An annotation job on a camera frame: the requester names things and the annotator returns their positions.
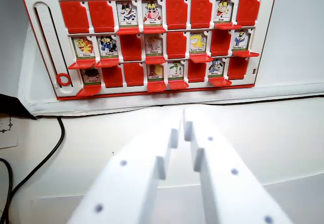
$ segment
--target white sticker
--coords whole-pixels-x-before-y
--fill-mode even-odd
[[[209,78],[222,77],[224,73],[224,67],[225,67],[225,63],[222,61],[222,59],[217,59],[217,58],[214,59],[209,64],[208,77]]]
[[[248,30],[235,30],[232,37],[232,50],[246,50],[248,48],[250,34]]]
[[[148,81],[162,81],[163,80],[163,66],[160,64],[150,64],[147,66],[147,80]]]
[[[214,22],[230,22],[233,10],[233,3],[230,0],[216,0]]]
[[[110,35],[102,35],[97,37],[100,57],[102,58],[117,58],[117,44],[116,40]]]
[[[84,85],[100,85],[100,75],[96,68],[81,69]]]
[[[162,24],[162,7],[156,0],[142,1],[144,26],[157,26]]]
[[[180,61],[168,63],[168,79],[169,80],[182,80],[184,75],[184,65]]]
[[[131,1],[117,2],[118,20],[120,26],[137,26],[137,8]]]
[[[92,41],[85,36],[74,37],[72,42],[77,58],[95,58]]]
[[[191,33],[189,53],[204,53],[206,51],[206,41],[207,37],[203,32]]]
[[[145,39],[145,54],[146,56],[162,55],[162,38],[158,34],[146,34]]]

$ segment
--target cartoon cow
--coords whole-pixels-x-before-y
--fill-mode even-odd
[[[151,1],[146,6],[144,21],[147,21],[147,20],[155,20],[155,21],[160,20],[161,15],[159,15],[159,14],[160,14],[160,12],[157,9],[157,4],[154,1]]]

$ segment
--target guess who game board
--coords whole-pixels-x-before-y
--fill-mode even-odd
[[[24,0],[59,100],[255,84],[274,0]]]

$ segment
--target red ring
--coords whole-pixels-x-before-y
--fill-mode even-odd
[[[61,77],[64,76],[64,77],[67,77],[68,81],[66,83],[63,83],[62,80],[61,80]],[[59,83],[59,85],[61,86],[69,86],[71,85],[71,77],[66,74],[66,73],[59,73],[57,76],[56,76],[56,81],[57,83]]]

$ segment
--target power cord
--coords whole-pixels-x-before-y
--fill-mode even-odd
[[[8,189],[8,195],[7,195],[7,201],[6,205],[3,211],[3,214],[0,219],[0,224],[4,224],[6,221],[6,224],[9,224],[9,207],[11,204],[11,201],[16,194],[16,192],[44,165],[44,163],[51,158],[51,156],[55,153],[55,151],[60,147],[60,145],[63,142],[64,136],[65,136],[65,129],[64,125],[62,123],[61,117],[58,117],[57,120],[59,121],[60,127],[61,127],[61,137],[59,141],[57,142],[56,146],[52,149],[52,151],[42,160],[41,163],[39,163],[13,190],[12,190],[12,185],[13,185],[13,172],[10,164],[5,160],[0,158],[0,162],[3,162],[5,166],[7,167],[8,170],[8,175],[9,175],[9,189]]]

